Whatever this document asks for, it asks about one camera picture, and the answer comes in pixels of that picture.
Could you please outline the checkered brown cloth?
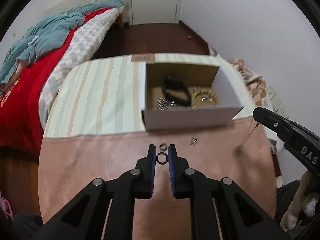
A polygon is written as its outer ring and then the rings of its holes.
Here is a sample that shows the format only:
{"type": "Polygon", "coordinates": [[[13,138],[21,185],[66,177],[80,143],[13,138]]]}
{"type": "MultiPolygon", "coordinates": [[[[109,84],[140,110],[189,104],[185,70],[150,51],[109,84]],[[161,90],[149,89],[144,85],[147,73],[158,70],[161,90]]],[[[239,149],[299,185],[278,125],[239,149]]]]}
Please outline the checkered brown cloth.
{"type": "Polygon", "coordinates": [[[245,67],[245,61],[243,59],[234,59],[229,61],[229,63],[236,69],[246,85],[249,94],[252,97],[255,105],[258,107],[263,107],[267,92],[266,92],[266,82],[261,75],[245,67]]]}

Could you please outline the pink slipper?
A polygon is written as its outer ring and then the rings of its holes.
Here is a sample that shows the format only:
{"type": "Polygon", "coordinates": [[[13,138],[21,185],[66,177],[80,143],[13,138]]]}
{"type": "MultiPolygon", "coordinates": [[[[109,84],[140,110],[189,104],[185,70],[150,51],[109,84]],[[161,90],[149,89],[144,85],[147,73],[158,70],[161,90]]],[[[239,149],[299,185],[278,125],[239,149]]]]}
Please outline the pink slipper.
{"type": "Polygon", "coordinates": [[[13,220],[13,212],[12,212],[9,201],[7,199],[5,199],[4,197],[1,198],[1,208],[3,210],[5,217],[12,221],[13,220]]]}

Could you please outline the small gold earring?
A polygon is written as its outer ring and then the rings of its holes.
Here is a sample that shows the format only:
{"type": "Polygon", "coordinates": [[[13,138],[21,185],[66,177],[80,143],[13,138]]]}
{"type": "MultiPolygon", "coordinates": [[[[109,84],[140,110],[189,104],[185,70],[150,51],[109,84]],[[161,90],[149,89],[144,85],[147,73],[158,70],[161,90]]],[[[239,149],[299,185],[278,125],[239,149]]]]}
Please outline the small gold earring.
{"type": "Polygon", "coordinates": [[[197,138],[193,138],[190,142],[191,145],[195,145],[197,143],[197,138]]]}

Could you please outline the red bed cover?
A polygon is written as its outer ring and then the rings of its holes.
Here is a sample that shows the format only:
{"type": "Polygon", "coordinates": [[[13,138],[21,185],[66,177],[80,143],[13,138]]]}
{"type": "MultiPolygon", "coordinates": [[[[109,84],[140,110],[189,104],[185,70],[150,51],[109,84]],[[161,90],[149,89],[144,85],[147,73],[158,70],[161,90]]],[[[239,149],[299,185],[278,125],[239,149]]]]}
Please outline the red bed cover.
{"type": "MultiPolygon", "coordinates": [[[[106,9],[85,15],[85,22],[106,9]]],[[[75,31],[69,32],[61,48],[49,52],[22,72],[8,92],[1,96],[1,146],[34,156],[40,155],[44,129],[39,117],[40,92],[49,75],[63,57],[75,31]]]]}

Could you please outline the white cardboard box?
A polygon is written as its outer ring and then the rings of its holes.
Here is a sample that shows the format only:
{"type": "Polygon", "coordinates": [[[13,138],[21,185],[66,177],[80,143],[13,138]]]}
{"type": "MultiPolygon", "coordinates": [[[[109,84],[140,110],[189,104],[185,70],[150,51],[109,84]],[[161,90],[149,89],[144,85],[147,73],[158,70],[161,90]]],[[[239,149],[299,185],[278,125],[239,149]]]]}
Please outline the white cardboard box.
{"type": "Polygon", "coordinates": [[[225,126],[245,106],[218,64],[147,63],[142,100],[148,131],[225,126]]]}

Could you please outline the black watch band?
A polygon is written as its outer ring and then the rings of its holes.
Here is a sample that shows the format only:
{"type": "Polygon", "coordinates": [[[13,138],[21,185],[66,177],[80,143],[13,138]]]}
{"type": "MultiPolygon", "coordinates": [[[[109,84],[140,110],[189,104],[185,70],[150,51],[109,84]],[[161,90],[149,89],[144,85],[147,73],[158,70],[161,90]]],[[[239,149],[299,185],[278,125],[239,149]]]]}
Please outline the black watch band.
{"type": "Polygon", "coordinates": [[[162,81],[161,89],[167,100],[173,101],[180,106],[191,106],[191,94],[181,79],[168,76],[162,81]]]}

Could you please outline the brown label patch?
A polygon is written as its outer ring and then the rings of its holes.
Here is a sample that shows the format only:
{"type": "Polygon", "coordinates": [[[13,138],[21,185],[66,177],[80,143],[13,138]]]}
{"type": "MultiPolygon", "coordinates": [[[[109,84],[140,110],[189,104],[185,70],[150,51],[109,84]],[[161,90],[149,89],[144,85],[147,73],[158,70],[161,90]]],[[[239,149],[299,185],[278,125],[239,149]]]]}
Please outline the brown label patch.
{"type": "Polygon", "coordinates": [[[135,54],[131,56],[132,62],[153,62],[155,61],[155,54],[146,53],[146,54],[135,54]]]}

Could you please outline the blue-grey blanket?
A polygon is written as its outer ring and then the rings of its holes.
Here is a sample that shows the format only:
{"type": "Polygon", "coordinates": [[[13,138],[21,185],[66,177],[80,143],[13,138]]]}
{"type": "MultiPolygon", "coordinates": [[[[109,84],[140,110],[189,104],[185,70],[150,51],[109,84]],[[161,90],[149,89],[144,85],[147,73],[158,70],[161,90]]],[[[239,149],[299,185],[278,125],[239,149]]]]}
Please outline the blue-grey blanket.
{"type": "Polygon", "coordinates": [[[1,83],[7,83],[16,72],[18,61],[27,67],[64,44],[69,32],[85,22],[85,15],[103,8],[119,8],[124,0],[108,0],[48,16],[29,27],[25,35],[8,50],[1,67],[1,83]]]}

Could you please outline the checkered bed sheet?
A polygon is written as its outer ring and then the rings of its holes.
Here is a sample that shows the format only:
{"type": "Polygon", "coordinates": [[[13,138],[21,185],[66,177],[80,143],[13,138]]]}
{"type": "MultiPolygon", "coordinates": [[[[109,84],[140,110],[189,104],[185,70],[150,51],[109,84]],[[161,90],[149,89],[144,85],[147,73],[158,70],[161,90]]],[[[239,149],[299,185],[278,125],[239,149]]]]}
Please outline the checkered bed sheet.
{"type": "Polygon", "coordinates": [[[107,31],[123,10],[123,5],[119,8],[106,9],[105,12],[93,16],[75,31],[69,47],[40,92],[39,117],[43,129],[45,129],[54,100],[68,73],[77,65],[91,59],[100,47],[107,31]]]}

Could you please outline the white door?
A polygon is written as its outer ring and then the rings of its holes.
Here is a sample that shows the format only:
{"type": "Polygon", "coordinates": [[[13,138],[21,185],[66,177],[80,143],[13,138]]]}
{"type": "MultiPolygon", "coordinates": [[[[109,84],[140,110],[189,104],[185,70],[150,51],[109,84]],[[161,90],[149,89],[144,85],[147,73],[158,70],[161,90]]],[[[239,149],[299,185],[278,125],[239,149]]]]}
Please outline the white door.
{"type": "Polygon", "coordinates": [[[130,0],[132,25],[177,23],[182,0],[130,0]]]}

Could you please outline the white wall sockets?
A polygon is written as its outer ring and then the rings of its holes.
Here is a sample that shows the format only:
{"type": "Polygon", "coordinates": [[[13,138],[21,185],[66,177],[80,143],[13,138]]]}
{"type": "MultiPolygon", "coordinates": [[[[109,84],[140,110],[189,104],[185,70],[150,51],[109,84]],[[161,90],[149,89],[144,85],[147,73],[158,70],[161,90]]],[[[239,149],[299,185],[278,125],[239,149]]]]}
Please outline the white wall sockets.
{"type": "Polygon", "coordinates": [[[273,111],[278,115],[288,119],[289,115],[285,109],[285,106],[280,96],[275,92],[274,88],[271,85],[269,85],[266,91],[267,91],[267,96],[270,99],[273,111]]]}

